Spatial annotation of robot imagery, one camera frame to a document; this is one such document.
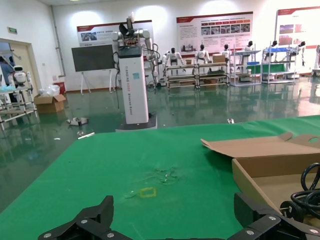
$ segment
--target wall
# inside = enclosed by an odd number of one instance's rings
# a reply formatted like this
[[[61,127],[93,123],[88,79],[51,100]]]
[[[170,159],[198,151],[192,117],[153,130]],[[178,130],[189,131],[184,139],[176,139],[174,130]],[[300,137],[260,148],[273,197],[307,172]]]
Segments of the wall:
[[[32,44],[38,87],[51,84],[61,70],[50,8],[36,0],[0,0],[0,16],[0,38]],[[16,28],[18,34],[9,33],[7,27]]]
[[[54,14],[65,60],[66,87],[68,91],[78,90],[81,84],[81,74],[75,72],[71,52],[71,48],[79,47],[77,26],[124,22],[134,11],[137,21],[152,20],[154,42],[164,54],[177,47],[176,17],[253,11],[252,40],[257,49],[262,49],[274,40],[277,10],[318,5],[319,0],[123,0],[56,6]],[[109,86],[107,71],[85,74],[91,87]]]

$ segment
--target desk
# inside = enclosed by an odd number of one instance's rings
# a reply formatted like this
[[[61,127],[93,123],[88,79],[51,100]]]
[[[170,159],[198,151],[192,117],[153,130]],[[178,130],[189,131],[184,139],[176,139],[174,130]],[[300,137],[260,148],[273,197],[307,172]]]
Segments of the desk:
[[[106,195],[114,196],[112,229],[132,239],[225,239],[242,228],[233,213],[239,189],[231,159],[203,147],[200,139],[320,135],[319,126],[320,116],[310,116],[102,133],[77,140],[3,211],[1,239],[36,240]],[[156,194],[140,197],[145,188],[155,188]]]

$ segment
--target wall poster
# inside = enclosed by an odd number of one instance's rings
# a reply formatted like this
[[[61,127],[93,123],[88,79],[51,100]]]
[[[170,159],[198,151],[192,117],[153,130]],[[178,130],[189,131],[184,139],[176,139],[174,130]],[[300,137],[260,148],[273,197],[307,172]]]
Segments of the wall poster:
[[[110,45],[113,43],[111,39],[111,33],[119,32],[119,25],[121,22],[88,25],[88,26],[78,26],[78,40],[80,47],[90,47],[97,45]],[[133,27],[136,30],[149,30],[150,36],[153,39],[154,32],[151,20],[136,21],[133,23]]]
[[[210,53],[219,53],[228,44],[242,49],[252,40],[253,11],[204,16],[177,17],[178,51],[194,56],[203,44]]]
[[[320,6],[281,9],[277,11],[275,39],[279,47],[296,46],[305,41],[304,61],[297,56],[298,72],[307,73],[314,68],[316,48],[320,45]]]

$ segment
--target black monitor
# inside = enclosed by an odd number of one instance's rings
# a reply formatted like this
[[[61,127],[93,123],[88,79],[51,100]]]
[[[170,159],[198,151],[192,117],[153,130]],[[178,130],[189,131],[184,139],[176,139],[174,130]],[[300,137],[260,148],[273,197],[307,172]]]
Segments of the black monitor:
[[[114,69],[112,45],[72,48],[76,72]]]

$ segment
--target green epoxy floor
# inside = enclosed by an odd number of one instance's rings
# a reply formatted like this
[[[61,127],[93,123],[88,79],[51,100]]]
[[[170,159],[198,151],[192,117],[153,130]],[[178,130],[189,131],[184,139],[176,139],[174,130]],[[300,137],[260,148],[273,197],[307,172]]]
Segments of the green epoxy floor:
[[[158,128],[167,128],[227,123],[228,118],[241,123],[319,115],[319,89],[317,79],[302,78],[295,85],[219,86],[200,92],[163,88],[147,94],[150,112],[157,112]],[[64,112],[40,115],[40,124],[34,116],[10,123],[5,135],[0,133],[0,212],[78,139],[78,131],[114,132],[125,117],[121,91],[118,96],[119,109],[116,93],[70,93]],[[87,117],[89,124],[69,126],[66,119],[72,117]]]

